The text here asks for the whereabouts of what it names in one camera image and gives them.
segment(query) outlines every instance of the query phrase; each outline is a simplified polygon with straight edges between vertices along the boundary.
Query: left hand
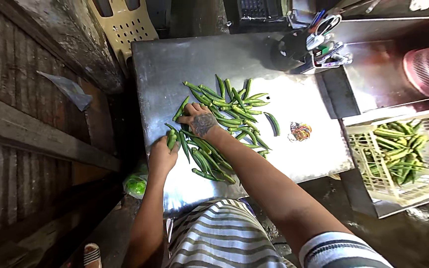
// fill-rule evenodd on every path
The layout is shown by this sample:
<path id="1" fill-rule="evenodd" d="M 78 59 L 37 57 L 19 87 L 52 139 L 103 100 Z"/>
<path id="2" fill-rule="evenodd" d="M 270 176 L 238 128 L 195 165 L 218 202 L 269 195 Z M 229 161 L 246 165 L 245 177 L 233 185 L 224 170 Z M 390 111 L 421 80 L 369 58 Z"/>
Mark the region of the left hand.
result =
<path id="1" fill-rule="evenodd" d="M 148 159 L 148 173 L 154 176 L 166 178 L 170 170 L 175 166 L 178 158 L 180 143 L 175 142 L 170 151 L 166 145 L 166 136 L 161 137 L 153 143 Z"/>

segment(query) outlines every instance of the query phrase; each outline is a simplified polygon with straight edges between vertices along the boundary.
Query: plastic crate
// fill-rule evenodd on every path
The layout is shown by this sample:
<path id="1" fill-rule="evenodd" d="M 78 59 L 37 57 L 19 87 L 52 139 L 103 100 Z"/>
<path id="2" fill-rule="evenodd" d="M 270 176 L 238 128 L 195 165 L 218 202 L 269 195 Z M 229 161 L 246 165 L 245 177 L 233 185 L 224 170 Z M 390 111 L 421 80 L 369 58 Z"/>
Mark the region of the plastic crate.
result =
<path id="1" fill-rule="evenodd" d="M 378 125 L 393 121 L 407 123 L 413 119 L 417 119 L 417 122 L 422 119 L 418 133 L 429 137 L 429 110 L 347 127 L 354 159 L 358 163 L 364 184 L 371 198 L 388 200 L 403 206 L 429 198 L 429 141 L 420 152 L 428 167 L 417 174 L 414 183 L 407 183 L 400 187 L 393 182 L 373 133 Z M 373 156 L 373 162 L 367 161 L 366 156 L 368 154 Z M 369 164 L 375 164 L 379 171 L 378 175 L 373 175 Z"/>

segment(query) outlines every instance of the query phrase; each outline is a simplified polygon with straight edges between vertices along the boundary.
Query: hand tattoo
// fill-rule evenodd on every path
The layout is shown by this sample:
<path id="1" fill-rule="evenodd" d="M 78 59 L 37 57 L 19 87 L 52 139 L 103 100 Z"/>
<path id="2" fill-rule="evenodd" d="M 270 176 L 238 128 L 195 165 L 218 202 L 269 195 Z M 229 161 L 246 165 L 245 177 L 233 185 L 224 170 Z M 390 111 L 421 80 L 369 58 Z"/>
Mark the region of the hand tattoo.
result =
<path id="1" fill-rule="evenodd" d="M 193 131 L 200 137 L 205 136 L 206 133 L 208 133 L 208 130 L 217 124 L 218 122 L 212 113 L 195 115 L 192 122 L 194 128 Z"/>

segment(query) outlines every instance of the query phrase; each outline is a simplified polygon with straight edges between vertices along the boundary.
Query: beige plastic chair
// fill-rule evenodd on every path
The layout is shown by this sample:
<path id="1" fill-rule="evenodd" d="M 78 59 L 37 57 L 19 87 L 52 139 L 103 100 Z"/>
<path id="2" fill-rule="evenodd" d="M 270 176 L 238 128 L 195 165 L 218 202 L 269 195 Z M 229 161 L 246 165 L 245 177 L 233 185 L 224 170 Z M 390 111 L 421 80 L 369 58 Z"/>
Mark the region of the beige plastic chair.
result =
<path id="1" fill-rule="evenodd" d="M 112 46 L 117 60 L 128 77 L 127 58 L 132 56 L 130 43 L 133 41 L 155 40 L 158 34 L 148 16 L 145 0 L 140 0 L 140 7 L 130 11 L 125 0 L 110 0 L 113 16 L 102 17 L 92 0 L 87 0 L 96 15 L 105 35 Z"/>

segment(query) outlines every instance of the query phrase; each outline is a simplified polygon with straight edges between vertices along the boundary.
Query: plastic bag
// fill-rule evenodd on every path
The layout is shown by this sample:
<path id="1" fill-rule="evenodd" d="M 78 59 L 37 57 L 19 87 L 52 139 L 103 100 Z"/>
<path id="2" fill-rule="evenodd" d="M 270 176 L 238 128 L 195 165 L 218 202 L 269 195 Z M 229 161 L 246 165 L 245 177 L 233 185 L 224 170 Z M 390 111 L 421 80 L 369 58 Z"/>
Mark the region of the plastic bag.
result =
<path id="1" fill-rule="evenodd" d="M 76 82 L 62 76 L 55 76 L 38 70 L 36 72 L 51 80 L 81 112 L 87 109 L 91 103 L 92 96 L 85 94 Z"/>
<path id="2" fill-rule="evenodd" d="M 123 181 L 123 190 L 134 198 L 142 199 L 147 187 L 147 177 L 148 167 L 142 164 Z"/>

